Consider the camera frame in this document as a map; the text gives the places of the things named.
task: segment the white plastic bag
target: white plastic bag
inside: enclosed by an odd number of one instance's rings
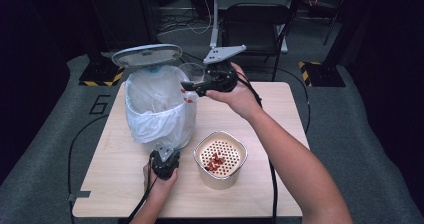
[[[128,77],[126,115],[135,142],[151,150],[187,145],[194,131],[197,103],[192,101],[193,93],[189,97],[182,91],[181,80],[188,78],[174,66],[163,66],[157,72],[139,70]]]

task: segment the wooden table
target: wooden table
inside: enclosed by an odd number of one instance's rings
[[[282,82],[254,82],[263,108],[308,146],[290,87]],[[90,191],[78,198],[76,217],[127,217],[143,196],[142,168],[150,152],[131,138],[125,115],[125,89],[120,87],[109,119],[81,187]],[[213,190],[199,177],[194,148],[214,131],[226,131],[248,151],[237,182],[226,190]],[[160,217],[216,218],[272,216],[273,187],[268,157],[250,125],[226,104],[202,97],[198,101],[196,128],[182,149],[178,181]],[[301,216],[293,197],[277,175],[278,216]]]

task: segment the handheld controller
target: handheld controller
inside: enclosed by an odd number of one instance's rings
[[[199,97],[207,90],[230,92],[237,85],[237,72],[227,61],[206,66],[206,75],[201,83],[181,82],[184,90],[195,91]]]
[[[237,85],[237,72],[227,61],[228,58],[246,50],[246,46],[213,48],[203,60],[206,65],[203,82],[181,82],[186,91],[195,91],[199,97],[207,90],[230,92]]]
[[[174,169],[180,165],[179,151],[173,152],[166,161],[162,161],[158,151],[153,151],[150,156],[153,157],[152,169],[162,180],[168,180],[172,176]]]

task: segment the black and yellow tape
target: black and yellow tape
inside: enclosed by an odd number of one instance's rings
[[[313,64],[313,65],[321,65],[320,62],[299,62],[300,71],[302,72],[303,81],[305,82],[306,86],[312,86],[311,78],[309,76],[308,71],[306,70],[307,64]]]
[[[80,86],[115,86],[119,83],[119,80],[121,80],[122,75],[124,73],[125,68],[120,67],[113,78],[113,80],[110,81],[80,81]]]

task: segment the hand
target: hand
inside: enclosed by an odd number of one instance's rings
[[[147,175],[149,172],[148,168],[149,164],[146,164],[143,168],[143,174],[144,174],[144,189],[147,189]],[[174,169],[174,172],[172,173],[172,176],[168,180],[162,180],[160,178],[157,178],[155,172],[151,170],[150,174],[150,187],[152,187],[148,200],[155,200],[160,202],[165,202],[168,198],[169,194],[172,191],[172,188],[174,187],[175,182],[178,179],[178,168]]]
[[[231,65],[238,73],[242,74],[239,74],[239,78],[247,81],[241,67],[235,63],[231,63]],[[237,86],[231,92],[208,90],[206,96],[215,101],[227,103],[235,113],[246,120],[249,120],[252,115],[262,110],[252,91],[240,81],[237,82]]]

